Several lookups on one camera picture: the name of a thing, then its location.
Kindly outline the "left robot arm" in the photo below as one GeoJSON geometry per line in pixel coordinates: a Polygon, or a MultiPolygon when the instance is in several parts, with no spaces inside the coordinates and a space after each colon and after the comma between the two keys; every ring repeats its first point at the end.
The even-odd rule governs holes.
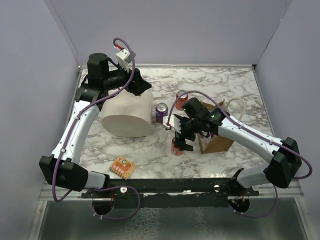
{"type": "Polygon", "coordinates": [[[111,59],[104,53],[88,57],[87,75],[76,90],[71,117],[57,146],[49,156],[42,156],[39,167],[48,184],[80,192],[93,189],[97,196],[106,197],[111,190],[107,174],[88,171],[79,165],[83,145],[103,104],[112,96],[111,90],[124,89],[139,96],[152,86],[145,81],[139,69],[130,69],[135,57],[121,49],[115,70],[109,69],[111,59]]]}

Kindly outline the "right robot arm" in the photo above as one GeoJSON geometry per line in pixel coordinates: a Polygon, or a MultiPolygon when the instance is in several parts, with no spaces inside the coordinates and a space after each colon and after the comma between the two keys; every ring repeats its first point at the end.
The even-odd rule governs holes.
{"type": "Polygon", "coordinates": [[[196,134],[213,133],[246,147],[266,162],[236,171],[229,181],[229,189],[236,196],[263,184],[286,189],[302,165],[298,144],[290,137],[282,140],[268,136],[243,124],[220,106],[208,110],[195,97],[187,100],[182,109],[186,116],[174,114],[165,123],[166,127],[174,129],[175,147],[180,151],[193,150],[186,140],[194,141],[196,134]]]}

